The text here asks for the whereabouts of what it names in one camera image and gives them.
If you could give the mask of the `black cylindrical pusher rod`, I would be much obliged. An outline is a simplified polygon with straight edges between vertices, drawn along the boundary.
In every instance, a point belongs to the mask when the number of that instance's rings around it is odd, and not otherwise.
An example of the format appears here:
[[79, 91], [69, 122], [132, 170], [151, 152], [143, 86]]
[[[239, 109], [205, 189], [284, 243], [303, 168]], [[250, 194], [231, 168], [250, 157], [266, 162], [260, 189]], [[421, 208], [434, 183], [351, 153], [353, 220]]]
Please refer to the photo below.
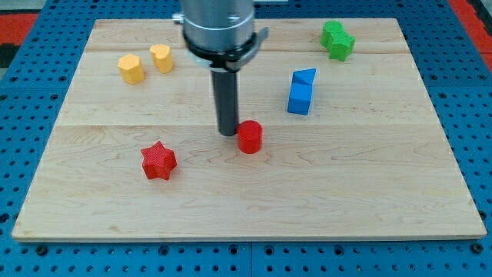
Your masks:
[[211, 72], [218, 131], [233, 136], [238, 128], [238, 80], [236, 73]]

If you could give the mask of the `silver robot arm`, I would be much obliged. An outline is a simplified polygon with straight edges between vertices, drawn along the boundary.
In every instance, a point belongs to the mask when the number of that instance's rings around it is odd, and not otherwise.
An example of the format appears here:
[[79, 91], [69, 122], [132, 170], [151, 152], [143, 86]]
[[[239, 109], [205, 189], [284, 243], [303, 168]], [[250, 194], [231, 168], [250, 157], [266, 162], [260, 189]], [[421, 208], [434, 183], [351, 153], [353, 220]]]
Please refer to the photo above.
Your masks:
[[181, 0], [172, 15], [193, 60], [211, 72], [218, 131], [239, 126], [238, 72], [259, 52], [269, 28], [254, 29], [252, 0]]

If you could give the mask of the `black clamp ring mount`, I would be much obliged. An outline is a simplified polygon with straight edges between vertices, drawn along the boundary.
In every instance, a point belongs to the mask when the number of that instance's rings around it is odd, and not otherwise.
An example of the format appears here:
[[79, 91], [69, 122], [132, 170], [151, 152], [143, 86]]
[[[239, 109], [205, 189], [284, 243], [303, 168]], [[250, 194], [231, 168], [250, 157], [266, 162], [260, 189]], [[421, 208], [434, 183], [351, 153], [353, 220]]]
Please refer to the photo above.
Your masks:
[[219, 73], [235, 73], [246, 66], [259, 52], [262, 42], [269, 36], [269, 27], [264, 27], [240, 46], [224, 51], [212, 51], [194, 45], [186, 34], [183, 34], [185, 45], [191, 59], [202, 68]]

